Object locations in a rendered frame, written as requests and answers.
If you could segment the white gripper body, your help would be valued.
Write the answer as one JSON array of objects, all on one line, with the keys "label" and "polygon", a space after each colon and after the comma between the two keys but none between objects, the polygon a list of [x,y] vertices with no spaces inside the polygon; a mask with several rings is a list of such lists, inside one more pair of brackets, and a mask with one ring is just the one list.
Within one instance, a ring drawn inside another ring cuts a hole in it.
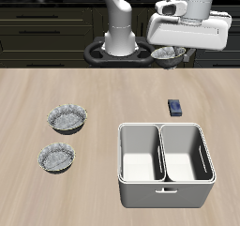
[{"label": "white gripper body", "polygon": [[232,17],[227,12],[210,11],[200,25],[185,24],[180,17],[154,13],[147,26],[149,44],[221,51],[227,45]]}]

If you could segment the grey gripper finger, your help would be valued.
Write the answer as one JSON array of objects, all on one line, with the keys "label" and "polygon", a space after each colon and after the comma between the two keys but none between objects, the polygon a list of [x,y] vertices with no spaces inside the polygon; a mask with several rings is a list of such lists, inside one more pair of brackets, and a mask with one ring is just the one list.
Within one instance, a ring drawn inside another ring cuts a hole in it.
[{"label": "grey gripper finger", "polygon": [[184,54],[184,59],[183,62],[188,63],[190,56],[193,55],[196,52],[196,49],[189,49],[185,54]]}]

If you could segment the white two-bin basket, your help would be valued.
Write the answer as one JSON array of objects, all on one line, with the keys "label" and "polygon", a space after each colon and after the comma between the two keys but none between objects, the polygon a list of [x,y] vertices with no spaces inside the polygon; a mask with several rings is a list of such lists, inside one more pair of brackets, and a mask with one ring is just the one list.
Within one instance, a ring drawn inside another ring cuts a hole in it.
[{"label": "white two-bin basket", "polygon": [[216,172],[195,123],[123,123],[117,177],[126,208],[199,208]]}]

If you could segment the flat black base plate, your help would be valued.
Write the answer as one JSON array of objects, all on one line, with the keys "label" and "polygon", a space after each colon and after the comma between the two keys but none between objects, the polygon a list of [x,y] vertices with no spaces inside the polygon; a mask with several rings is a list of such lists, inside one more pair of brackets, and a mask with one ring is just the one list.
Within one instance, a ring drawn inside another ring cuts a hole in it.
[{"label": "flat black base plate", "polygon": [[131,55],[113,56],[101,49],[104,37],[96,37],[83,53],[84,60],[92,68],[148,68],[155,61],[151,53],[155,48],[144,37],[136,37],[139,49]]}]

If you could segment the grey patterned bowl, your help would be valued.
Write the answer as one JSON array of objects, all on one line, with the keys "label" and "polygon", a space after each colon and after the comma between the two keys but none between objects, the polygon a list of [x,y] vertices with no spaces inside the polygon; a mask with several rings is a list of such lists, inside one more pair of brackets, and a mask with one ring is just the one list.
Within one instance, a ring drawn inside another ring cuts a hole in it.
[{"label": "grey patterned bowl", "polygon": [[87,110],[75,104],[63,104],[52,109],[47,122],[56,132],[71,135],[78,132],[87,119]]},{"label": "grey patterned bowl", "polygon": [[182,62],[185,53],[185,48],[168,46],[154,50],[151,56],[155,59],[158,66],[162,68],[175,68]]},{"label": "grey patterned bowl", "polygon": [[75,157],[75,150],[69,144],[51,143],[39,152],[37,163],[48,173],[61,173],[72,165]]}]

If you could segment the dark kitchen cupboards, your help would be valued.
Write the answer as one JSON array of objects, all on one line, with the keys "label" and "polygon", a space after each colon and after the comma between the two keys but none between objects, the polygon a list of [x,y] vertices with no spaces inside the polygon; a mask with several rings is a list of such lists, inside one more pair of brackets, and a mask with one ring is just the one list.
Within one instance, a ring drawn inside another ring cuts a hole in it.
[{"label": "dark kitchen cupboards", "polygon": [[0,68],[86,68],[85,47],[107,31],[102,5],[2,6]]}]

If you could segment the small dark blue box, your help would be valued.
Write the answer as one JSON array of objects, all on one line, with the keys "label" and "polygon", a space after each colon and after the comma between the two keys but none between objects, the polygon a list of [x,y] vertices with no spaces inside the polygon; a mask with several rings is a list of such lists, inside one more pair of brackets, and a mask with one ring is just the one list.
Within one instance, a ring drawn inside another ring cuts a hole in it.
[{"label": "small dark blue box", "polygon": [[182,109],[180,105],[180,101],[178,99],[169,99],[168,106],[171,116],[181,116]]}]

